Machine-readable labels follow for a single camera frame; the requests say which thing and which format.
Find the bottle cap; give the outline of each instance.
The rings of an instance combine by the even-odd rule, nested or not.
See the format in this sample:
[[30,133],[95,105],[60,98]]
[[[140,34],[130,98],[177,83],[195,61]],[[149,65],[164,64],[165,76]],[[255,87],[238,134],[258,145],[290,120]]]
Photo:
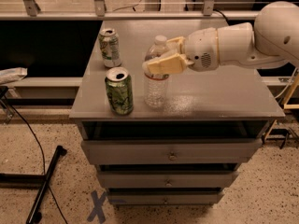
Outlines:
[[155,44],[156,45],[162,45],[165,44],[167,41],[167,37],[164,35],[156,35],[155,37]]

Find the gray tabletop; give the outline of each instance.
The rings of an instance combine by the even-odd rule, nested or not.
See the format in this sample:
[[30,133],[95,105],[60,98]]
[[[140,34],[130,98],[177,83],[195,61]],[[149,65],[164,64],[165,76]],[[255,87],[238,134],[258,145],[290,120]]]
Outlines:
[[156,110],[144,103],[141,64],[156,35],[187,36],[199,29],[225,25],[224,20],[104,21],[102,28],[115,28],[119,33],[121,66],[129,70],[133,81],[134,110],[127,116],[110,111],[105,88],[107,69],[95,42],[70,118],[99,121],[282,119],[283,111],[257,71],[230,65],[210,72],[187,69],[183,74],[172,75],[164,108]]

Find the can top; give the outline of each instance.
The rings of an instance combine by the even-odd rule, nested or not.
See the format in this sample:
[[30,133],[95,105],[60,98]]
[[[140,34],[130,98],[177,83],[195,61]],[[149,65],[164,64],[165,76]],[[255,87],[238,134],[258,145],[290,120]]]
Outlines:
[[111,36],[114,34],[116,34],[116,31],[113,28],[106,28],[100,31],[100,35],[102,36]]
[[107,71],[106,77],[111,81],[122,81],[129,76],[127,69],[123,67],[114,67]]

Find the drawer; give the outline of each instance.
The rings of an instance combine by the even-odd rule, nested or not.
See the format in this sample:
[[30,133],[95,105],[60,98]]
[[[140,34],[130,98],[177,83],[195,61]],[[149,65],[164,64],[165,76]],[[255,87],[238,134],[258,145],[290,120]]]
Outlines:
[[82,141],[90,164],[247,162],[261,139]]
[[113,205],[213,204],[223,197],[222,192],[195,190],[130,191],[111,190],[107,194]]
[[98,172],[105,189],[227,188],[238,172]]

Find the black screen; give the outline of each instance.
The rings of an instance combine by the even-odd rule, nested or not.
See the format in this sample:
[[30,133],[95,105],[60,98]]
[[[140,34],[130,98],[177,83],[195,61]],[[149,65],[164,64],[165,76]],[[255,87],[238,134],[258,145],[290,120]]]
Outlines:
[[101,21],[0,21],[0,70],[83,77]]

